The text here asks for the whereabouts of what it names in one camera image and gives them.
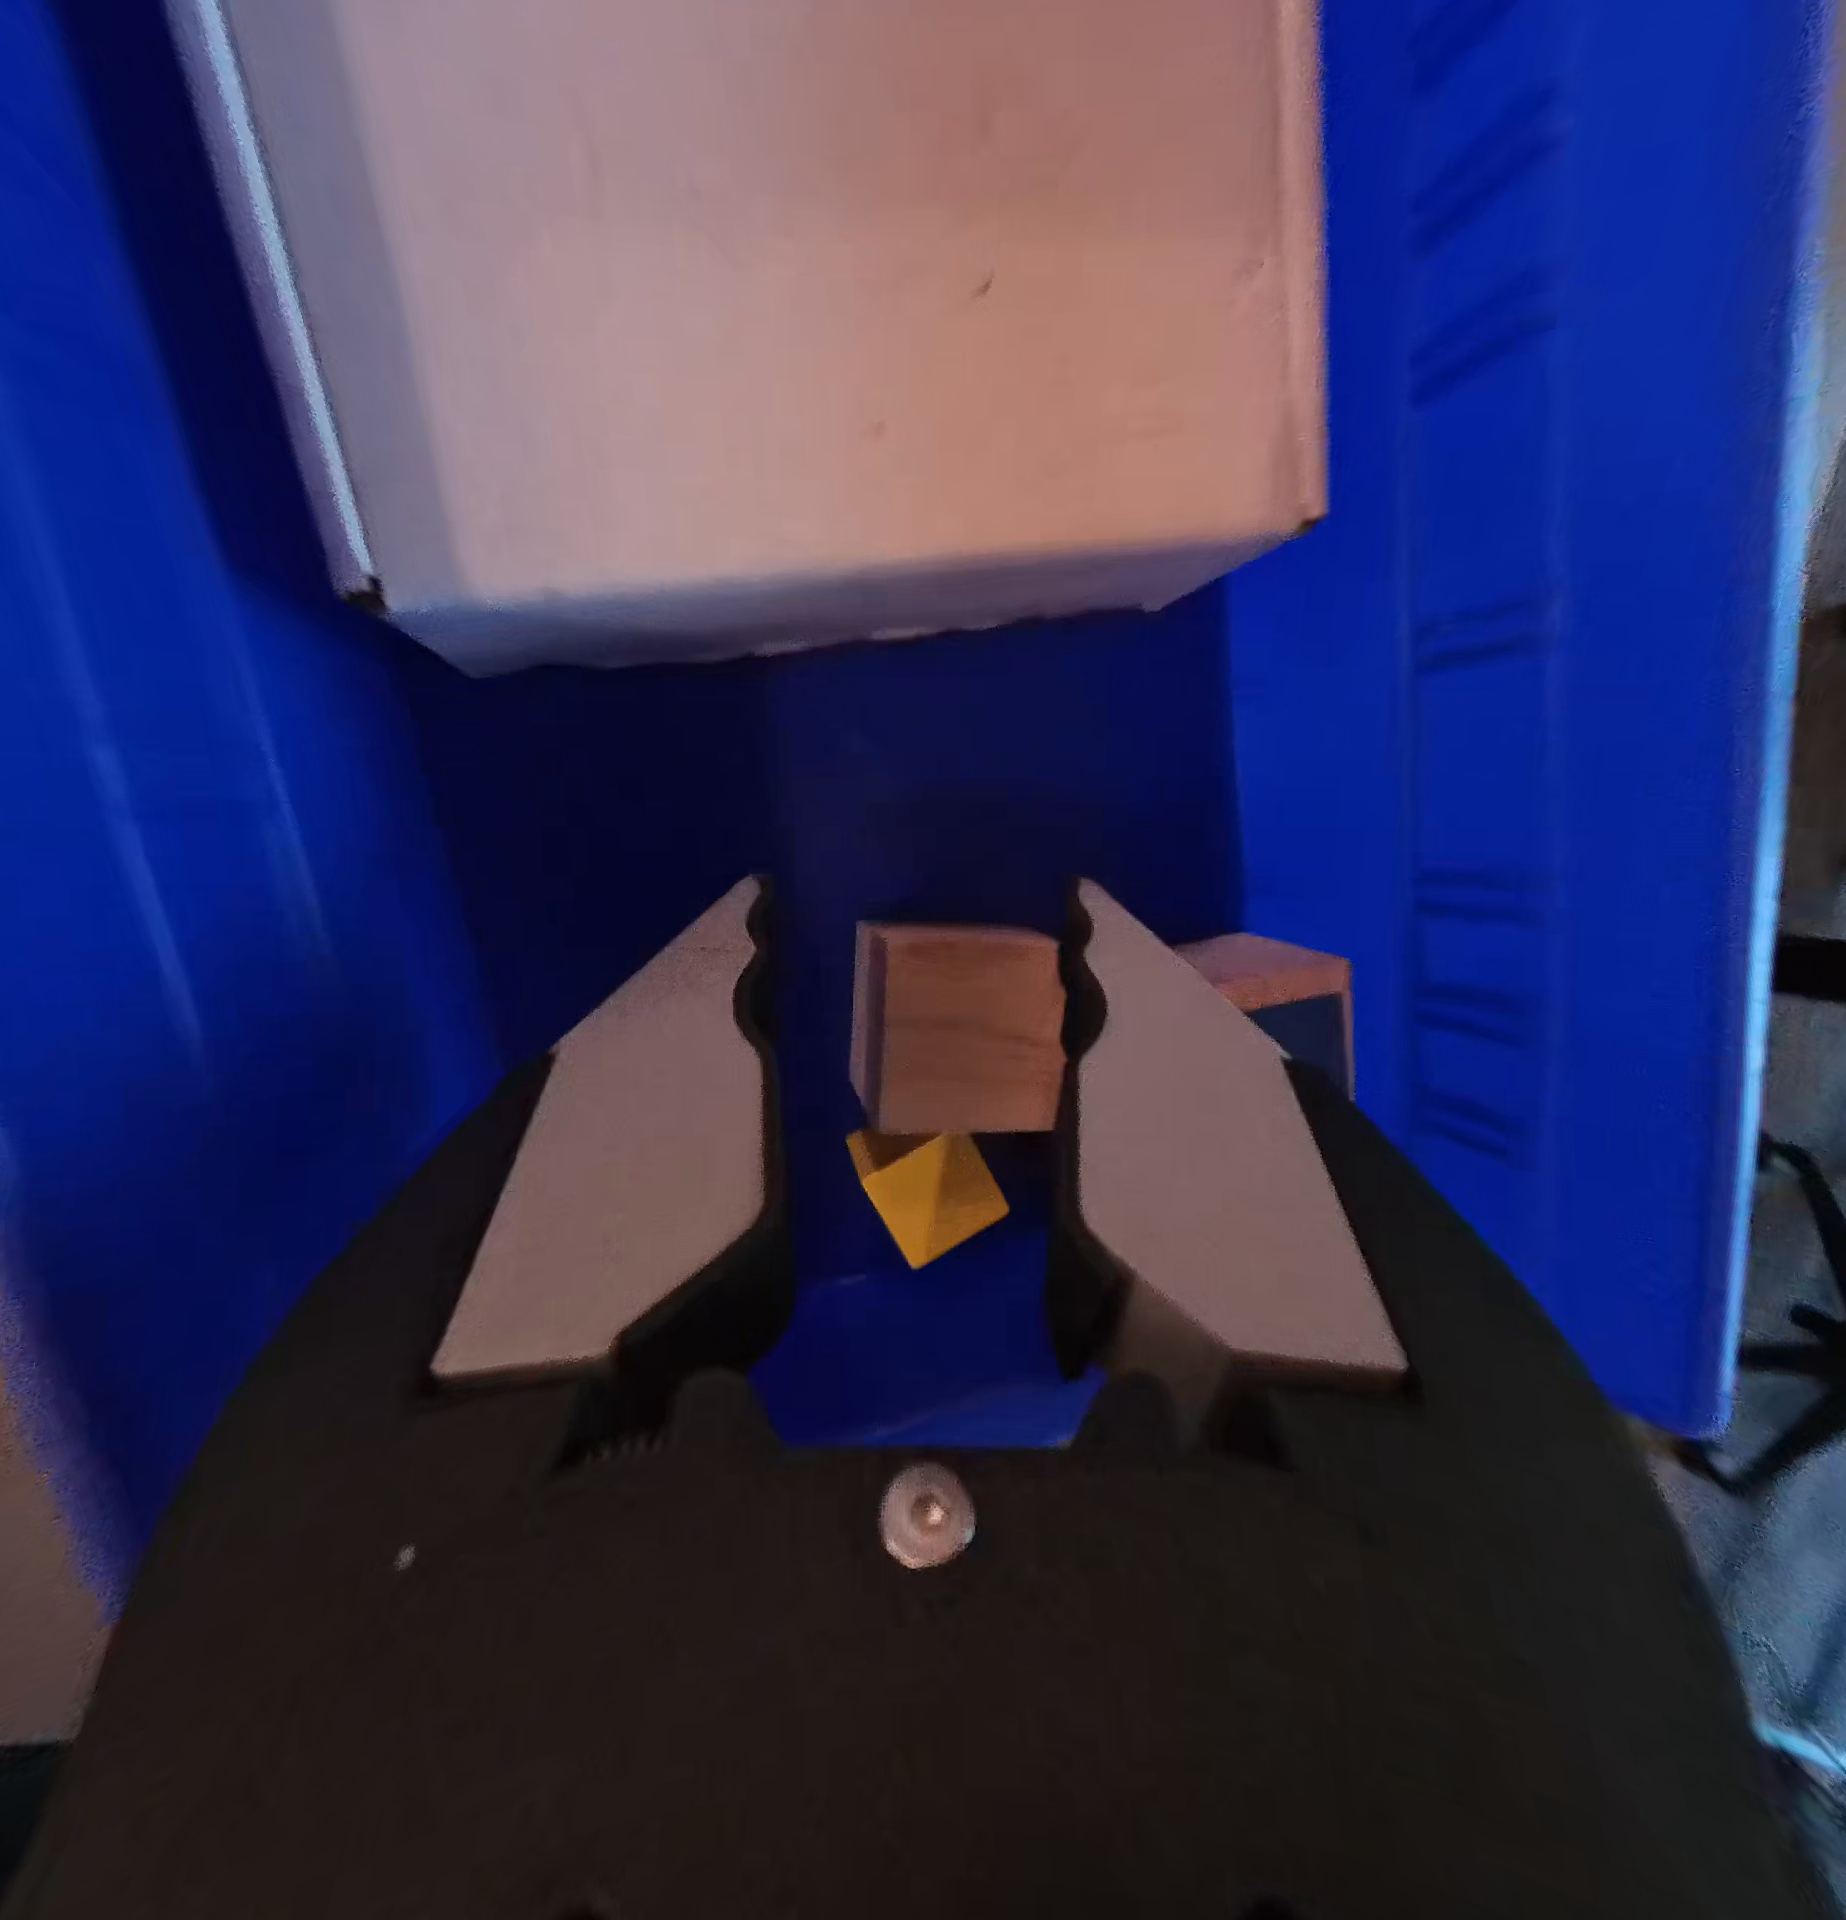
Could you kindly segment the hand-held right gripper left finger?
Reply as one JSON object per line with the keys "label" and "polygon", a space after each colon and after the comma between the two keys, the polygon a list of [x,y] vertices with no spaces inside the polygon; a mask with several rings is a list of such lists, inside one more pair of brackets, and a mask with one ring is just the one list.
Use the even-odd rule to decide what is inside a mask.
{"label": "hand-held right gripper left finger", "polygon": [[749,1370],[795,1282],[768,880],[737,880],[551,1051],[431,1358],[446,1385]]}

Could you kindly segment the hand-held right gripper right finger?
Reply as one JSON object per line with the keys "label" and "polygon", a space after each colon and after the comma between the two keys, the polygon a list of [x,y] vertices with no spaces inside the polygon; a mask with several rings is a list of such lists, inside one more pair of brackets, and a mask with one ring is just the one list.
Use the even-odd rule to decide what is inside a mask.
{"label": "hand-held right gripper right finger", "polygon": [[1221,1420],[1259,1390],[1401,1391],[1405,1344],[1291,1059],[1095,880],[1073,884],[1059,963],[1061,1375],[1146,1375],[1179,1420]]}

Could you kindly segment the plain wooden cube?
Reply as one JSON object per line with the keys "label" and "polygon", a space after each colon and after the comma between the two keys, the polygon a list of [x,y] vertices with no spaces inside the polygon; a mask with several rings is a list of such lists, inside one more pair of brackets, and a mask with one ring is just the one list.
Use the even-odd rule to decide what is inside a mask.
{"label": "plain wooden cube", "polygon": [[1051,1134],[1066,1076],[1063,1017],[1052,936],[855,927],[848,1077],[873,1134]]}

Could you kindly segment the blue plastic bin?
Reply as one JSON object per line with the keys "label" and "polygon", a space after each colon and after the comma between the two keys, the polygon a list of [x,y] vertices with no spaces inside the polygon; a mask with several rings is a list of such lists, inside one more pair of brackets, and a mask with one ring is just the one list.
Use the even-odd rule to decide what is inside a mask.
{"label": "blue plastic bin", "polygon": [[1168,613],[469,680],[341,606],[159,4],[0,4],[0,1347],[106,1615],[456,1122],[774,884],[797,1438],[1052,1380],[842,1154],[855,923],[1346,954],[1358,1092],[1727,1427],[1810,492],[1825,4],[1326,4],[1332,512]]}

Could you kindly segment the white cardboard mailer box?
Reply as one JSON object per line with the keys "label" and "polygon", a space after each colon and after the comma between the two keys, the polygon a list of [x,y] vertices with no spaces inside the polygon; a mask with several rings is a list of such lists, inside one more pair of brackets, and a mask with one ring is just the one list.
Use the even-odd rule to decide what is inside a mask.
{"label": "white cardboard mailer box", "polygon": [[469,676],[1153,613],[1326,515],[1319,4],[165,4],[331,589]]}

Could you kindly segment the wooden cube with blue face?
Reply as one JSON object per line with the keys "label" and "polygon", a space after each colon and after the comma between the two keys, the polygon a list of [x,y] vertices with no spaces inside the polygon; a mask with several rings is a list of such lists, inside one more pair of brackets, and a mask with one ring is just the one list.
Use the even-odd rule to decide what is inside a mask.
{"label": "wooden cube with blue face", "polygon": [[1312,1065],[1347,1099],[1355,1097],[1354,974],[1347,959],[1259,933],[1228,933],[1181,947],[1177,954],[1287,1057]]}

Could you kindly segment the yellow cube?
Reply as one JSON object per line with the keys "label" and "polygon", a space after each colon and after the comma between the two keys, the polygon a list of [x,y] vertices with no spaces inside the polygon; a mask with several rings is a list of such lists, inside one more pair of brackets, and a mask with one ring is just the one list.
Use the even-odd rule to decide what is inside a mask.
{"label": "yellow cube", "polygon": [[847,1152],[865,1199],[911,1270],[941,1261],[1009,1213],[972,1135],[858,1129]]}

